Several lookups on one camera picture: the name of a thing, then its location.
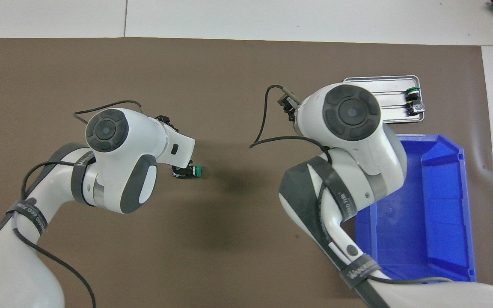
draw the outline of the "white robotic arm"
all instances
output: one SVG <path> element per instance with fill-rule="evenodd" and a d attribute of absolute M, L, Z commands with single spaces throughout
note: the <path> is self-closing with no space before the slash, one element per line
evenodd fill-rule
<path fill-rule="evenodd" d="M 49 159 L 56 164 L 45 166 L 0 223 L 0 308 L 63 308 L 57 279 L 18 237 L 35 246 L 63 203 L 75 199 L 131 213 L 152 194 L 157 163 L 171 164 L 173 170 L 193 169 L 192 138 L 128 109 L 94 115 L 86 140 L 90 147 L 68 144 L 57 150 Z M 195 176 L 195 170 L 200 173 L 199 168 L 182 173 Z"/>
<path fill-rule="evenodd" d="M 318 144 L 326 155 L 287 170 L 279 200 L 367 306 L 493 306 L 493 287 L 489 285 L 439 277 L 389 279 L 342 230 L 341 222 L 399 189 L 406 177 L 405 150 L 383 123 L 375 97 L 354 83 L 325 86 L 302 102 L 282 90 L 286 95 L 279 103 L 296 132 Z M 253 145 L 262 142 L 257 140 Z"/>

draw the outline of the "blue container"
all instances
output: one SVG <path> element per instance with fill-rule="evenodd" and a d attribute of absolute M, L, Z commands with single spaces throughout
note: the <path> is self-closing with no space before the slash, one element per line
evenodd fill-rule
<path fill-rule="evenodd" d="M 392 279 L 476 281 L 463 148 L 442 135 L 399 135 L 404 186 L 356 216 L 356 243 Z"/>

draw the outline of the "robotic arm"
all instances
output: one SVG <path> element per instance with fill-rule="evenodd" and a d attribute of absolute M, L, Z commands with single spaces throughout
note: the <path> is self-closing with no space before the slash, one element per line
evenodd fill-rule
<path fill-rule="evenodd" d="M 279 200 L 337 267 L 346 285 L 368 307 L 493 306 L 489 285 L 440 277 L 391 280 L 342 230 L 341 222 L 399 189 L 406 177 L 405 150 L 383 123 L 375 97 L 354 83 L 325 86 L 303 101 L 282 90 L 286 95 L 279 103 L 295 131 L 320 145 L 326 155 L 286 170 Z"/>
<path fill-rule="evenodd" d="M 188 170 L 195 144 L 170 123 L 120 108 L 94 115 L 86 140 L 89 147 L 57 150 L 0 223 L 0 308 L 64 307 L 60 284 L 18 236 L 35 246 L 67 201 L 123 214 L 137 210 L 153 193 L 157 164 Z"/>

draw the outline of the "black velcro strap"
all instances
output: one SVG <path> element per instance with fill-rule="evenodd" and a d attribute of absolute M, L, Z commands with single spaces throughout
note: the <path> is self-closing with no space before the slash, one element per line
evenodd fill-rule
<path fill-rule="evenodd" d="M 43 213 L 35 206 L 37 200 L 35 198 L 30 198 L 28 200 L 18 200 L 16 201 L 7 211 L 7 213 L 18 212 L 33 223 L 33 225 L 39 231 L 39 235 L 43 234 L 47 229 L 49 223 Z"/>
<path fill-rule="evenodd" d="M 363 254 L 353 261 L 345 269 L 342 269 L 340 275 L 346 282 L 347 286 L 353 289 L 373 272 L 380 270 L 381 267 L 368 254 Z"/>
<path fill-rule="evenodd" d="M 349 218 L 356 215 L 357 209 L 355 201 L 347 189 L 344 181 L 336 173 L 326 160 L 323 160 L 320 156 L 311 158 L 308 162 L 313 167 L 315 172 L 323 180 L 323 185 L 328 188 L 334 201 L 338 205 L 340 212 L 342 213 L 344 222 Z"/>
<path fill-rule="evenodd" d="M 83 196 L 83 180 L 85 178 L 86 166 L 92 164 L 93 162 L 95 162 L 95 158 L 92 151 L 86 152 L 83 156 L 81 156 L 81 158 L 74 164 L 71 180 L 71 189 L 74 199 L 79 203 L 87 204 L 92 207 L 94 205 L 87 203 L 85 197 Z"/>

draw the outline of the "metal tray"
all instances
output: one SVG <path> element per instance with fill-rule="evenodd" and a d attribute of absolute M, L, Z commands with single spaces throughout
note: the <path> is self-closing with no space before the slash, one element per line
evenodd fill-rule
<path fill-rule="evenodd" d="M 404 97 L 405 90 L 413 86 L 419 87 L 417 76 L 348 77 L 344 82 L 354 82 L 372 92 L 382 107 L 385 123 L 412 123 L 423 120 L 424 113 L 408 115 Z"/>

